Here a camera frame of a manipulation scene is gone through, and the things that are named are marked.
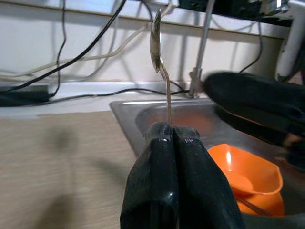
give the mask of sink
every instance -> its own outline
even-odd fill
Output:
[[[143,135],[151,124],[167,121],[167,107],[164,100],[112,102],[110,107],[137,156],[144,149]],[[276,159],[285,154],[282,148],[233,129],[223,122],[216,112],[217,106],[210,99],[172,101],[173,125],[195,128],[206,149],[222,143],[239,147],[277,164],[283,176],[284,186],[281,194],[285,214],[288,216],[264,218],[245,214],[247,228],[263,229],[267,226],[274,229],[305,228],[304,174]]]

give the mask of spoon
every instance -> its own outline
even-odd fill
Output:
[[[262,209],[252,203],[250,203],[248,200],[246,200],[243,197],[239,197],[239,196],[235,196],[235,199],[239,202],[241,202],[242,204],[246,205],[248,208],[252,209],[254,212],[256,212],[258,215],[261,216],[274,216],[272,213],[270,213],[269,211],[266,211],[265,209]]]
[[[150,51],[152,64],[155,71],[161,72],[162,78],[166,83],[166,98],[167,98],[167,121],[172,125],[172,110],[171,110],[171,87],[170,78],[167,70],[163,64],[160,54],[160,23],[161,23],[161,10],[158,10],[152,22],[152,30],[150,36]]]

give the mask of plastic bowl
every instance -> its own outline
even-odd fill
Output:
[[[234,193],[272,195],[283,187],[279,167],[259,156],[227,144],[214,146],[208,152]]]

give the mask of countertop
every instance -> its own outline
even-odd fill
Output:
[[[0,228],[120,228],[135,156],[111,111],[0,126]]]

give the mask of wall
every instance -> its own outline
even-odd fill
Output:
[[[61,58],[79,54],[109,19],[107,16],[67,13],[67,44]],[[111,45],[121,42],[146,22],[119,19],[115,40],[114,26],[89,55],[104,54]],[[162,27],[162,56],[171,79],[189,80],[194,67],[201,35],[199,28],[165,24]],[[20,72],[52,62],[62,41],[61,12],[28,6],[0,3],[0,70]],[[65,77],[84,77],[95,72],[90,80],[98,81],[158,81],[149,52],[149,31],[132,41],[119,55],[103,62],[79,62],[62,71]],[[255,59],[258,37],[241,33],[210,30],[203,72],[215,70],[238,71]],[[281,39],[264,37],[260,61],[249,72],[273,77]]]

